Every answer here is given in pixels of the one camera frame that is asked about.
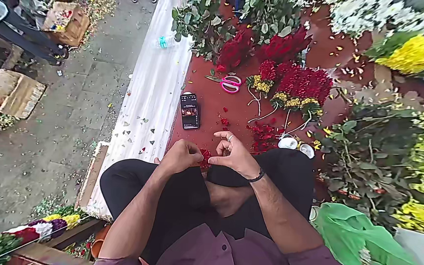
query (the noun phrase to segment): person's leg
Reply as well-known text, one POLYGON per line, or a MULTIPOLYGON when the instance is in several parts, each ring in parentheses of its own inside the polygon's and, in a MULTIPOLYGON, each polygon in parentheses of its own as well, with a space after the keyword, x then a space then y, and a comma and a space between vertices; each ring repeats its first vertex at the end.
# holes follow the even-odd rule
MULTIPOLYGON (((114 220, 142 189, 156 168, 137 159, 122 160, 101 176, 100 187, 114 220)), ((192 228, 218 219, 210 206, 209 193, 199 167, 174 174, 165 185, 158 202, 155 221, 142 253, 150 265, 177 239, 192 228)))
POLYGON ((56 43, 51 41, 45 33, 34 29, 29 23, 27 23, 27 21, 17 15, 14 10, 9 9, 8 15, 4 18, 4 21, 27 34, 38 45, 49 48, 57 55, 64 54, 64 50, 60 49, 56 43))
MULTIPOLYGON (((311 160, 300 151, 286 148, 272 149, 255 158, 284 197, 308 218, 314 185, 311 160)), ((212 166, 207 180, 222 186, 250 187, 246 179, 225 166, 212 166)), ((222 226, 234 238, 242 238, 244 228, 270 238, 256 196, 251 196, 235 214, 224 218, 222 226)))
POLYGON ((42 59, 45 59, 51 64, 56 64, 57 62, 57 60, 53 56, 51 56, 45 51, 42 51, 42 49, 40 49, 38 45, 28 41, 15 31, 13 31, 3 21, 0 22, 0 35, 5 39, 9 40, 10 42, 14 43, 15 45, 18 45, 25 51, 36 55, 42 59))

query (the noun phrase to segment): wooden crate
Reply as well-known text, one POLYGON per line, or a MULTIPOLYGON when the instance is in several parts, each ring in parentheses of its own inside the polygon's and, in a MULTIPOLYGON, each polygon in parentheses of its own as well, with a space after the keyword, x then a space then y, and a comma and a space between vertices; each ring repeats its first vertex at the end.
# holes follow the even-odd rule
POLYGON ((53 7, 47 14, 44 21, 43 31, 47 32, 50 39, 56 43, 66 44, 69 46, 79 46, 83 39, 84 33, 90 25, 90 18, 77 3, 53 2, 53 7), (72 11, 73 14, 64 28, 64 31, 55 31, 51 29, 54 21, 56 21, 56 12, 61 10, 72 11))

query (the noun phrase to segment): foot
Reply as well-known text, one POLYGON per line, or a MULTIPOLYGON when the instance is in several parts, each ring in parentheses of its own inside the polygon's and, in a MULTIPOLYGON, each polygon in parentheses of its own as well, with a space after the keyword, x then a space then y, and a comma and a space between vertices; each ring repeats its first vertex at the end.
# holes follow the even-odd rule
POLYGON ((238 211, 243 203, 253 195, 251 187, 231 188, 206 181, 212 204, 221 217, 230 216, 238 211))

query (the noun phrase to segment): purple flower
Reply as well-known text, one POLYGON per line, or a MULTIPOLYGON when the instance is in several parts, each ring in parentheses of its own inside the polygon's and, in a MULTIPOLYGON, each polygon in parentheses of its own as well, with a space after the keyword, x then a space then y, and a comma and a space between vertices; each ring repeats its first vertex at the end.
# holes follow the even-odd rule
POLYGON ((66 227, 68 225, 68 223, 63 219, 54 219, 54 220, 51 220, 50 223, 53 226, 52 232, 56 231, 55 233, 53 233, 51 235, 52 238, 56 238, 56 237, 61 236, 63 234, 63 232, 65 232, 66 227))

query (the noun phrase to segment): smartphone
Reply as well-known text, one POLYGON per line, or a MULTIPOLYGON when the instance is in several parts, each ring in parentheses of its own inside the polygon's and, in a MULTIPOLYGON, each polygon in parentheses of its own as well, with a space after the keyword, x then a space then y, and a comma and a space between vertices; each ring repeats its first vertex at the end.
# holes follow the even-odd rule
POLYGON ((181 115, 184 129, 197 129, 200 126, 197 95, 185 93, 181 95, 181 115))

